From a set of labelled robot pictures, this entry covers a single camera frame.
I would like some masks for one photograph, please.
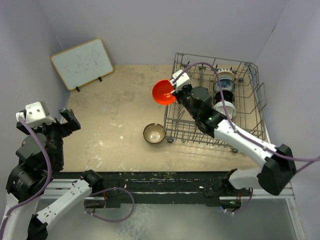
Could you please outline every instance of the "ceramic bowl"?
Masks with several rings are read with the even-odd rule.
[[[150,123],[144,128],[143,137],[150,144],[158,144],[165,139],[165,129],[158,123]]]

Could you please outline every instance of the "red bowl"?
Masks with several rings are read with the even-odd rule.
[[[161,105],[172,104],[176,98],[171,94],[174,90],[168,79],[158,81],[152,89],[153,99]]]

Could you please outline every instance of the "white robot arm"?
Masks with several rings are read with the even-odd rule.
[[[186,73],[177,79],[181,70],[173,75],[170,81],[174,90],[172,95],[182,104],[195,120],[196,126],[205,134],[229,143],[251,158],[259,168],[239,170],[233,169],[227,174],[227,188],[239,190],[243,188],[263,188],[268,193],[278,195],[296,173],[293,161],[280,159],[265,151],[271,149],[284,156],[292,156],[291,149],[285,145],[277,147],[264,142],[238,126],[230,126],[227,117],[212,109],[212,97],[203,87],[193,88]],[[62,109],[60,114],[67,120],[61,124],[50,117],[46,106],[41,102],[29,104],[25,110],[16,114],[33,128],[40,142],[49,153],[53,172],[63,169],[63,141],[73,131],[81,128],[72,110]],[[28,130],[19,122],[17,128],[29,135]],[[260,142],[261,146],[248,139]],[[15,167],[8,179],[7,205],[5,212],[17,204],[27,201],[44,186],[47,179],[44,156],[34,139],[29,135],[17,150],[19,165]],[[89,196],[96,185],[100,185],[102,177],[92,170],[86,171],[73,187],[49,207],[35,214],[40,196],[18,207],[10,216],[4,216],[0,229],[0,238],[4,240],[45,240],[48,231],[57,221],[79,201]]]
[[[296,174],[296,166],[294,161],[277,157],[266,149],[292,157],[291,149],[284,144],[278,147],[262,141],[234,123],[231,126],[226,115],[212,109],[212,97],[208,89],[198,86],[193,88],[189,76],[182,70],[172,75],[170,83],[174,89],[171,94],[190,113],[200,131],[235,147],[259,167],[233,170],[229,183],[235,189],[263,188],[272,195],[279,195]]]

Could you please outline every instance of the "white wall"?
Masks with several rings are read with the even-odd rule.
[[[288,0],[39,0],[64,49],[101,37],[114,64],[176,52],[253,62]]]
[[[320,1],[290,0],[256,64],[271,141],[287,144],[296,157],[320,156]],[[308,239],[319,239],[320,163],[292,183]]]
[[[51,65],[50,55],[62,50],[37,0],[0,1],[0,216],[5,187],[25,135],[16,129],[16,112],[45,101],[53,116],[64,107],[69,91]]]

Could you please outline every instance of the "small bowl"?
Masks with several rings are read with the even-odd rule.
[[[144,128],[143,137],[150,144],[161,143],[165,139],[165,129],[158,123],[150,123]]]
[[[176,97],[171,92],[174,90],[168,79],[158,81],[152,88],[152,97],[160,105],[172,104]]]

